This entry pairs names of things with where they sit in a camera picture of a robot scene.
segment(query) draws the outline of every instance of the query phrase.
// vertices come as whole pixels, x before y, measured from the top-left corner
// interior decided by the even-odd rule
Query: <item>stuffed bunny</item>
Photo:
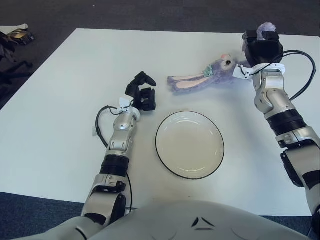
[[[247,61],[238,61],[229,54],[223,54],[219,60],[207,66],[201,74],[169,76],[167,82],[174,92],[190,92],[203,89],[210,84],[232,84],[237,81],[237,78],[233,77],[237,64],[249,67]]]

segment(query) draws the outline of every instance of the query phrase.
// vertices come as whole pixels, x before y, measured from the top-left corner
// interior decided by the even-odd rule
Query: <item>gray carpet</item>
[[[15,53],[18,61],[32,62],[33,71],[76,28],[243,33],[266,21],[274,23],[280,34],[319,36],[319,0],[0,1],[0,25],[27,23],[36,38]],[[0,71],[8,67],[9,63],[0,62]],[[0,109],[26,81],[16,79],[11,88],[0,86]],[[78,216],[82,206],[0,193],[0,239],[42,233]],[[305,235],[310,228],[310,217],[268,218]]]

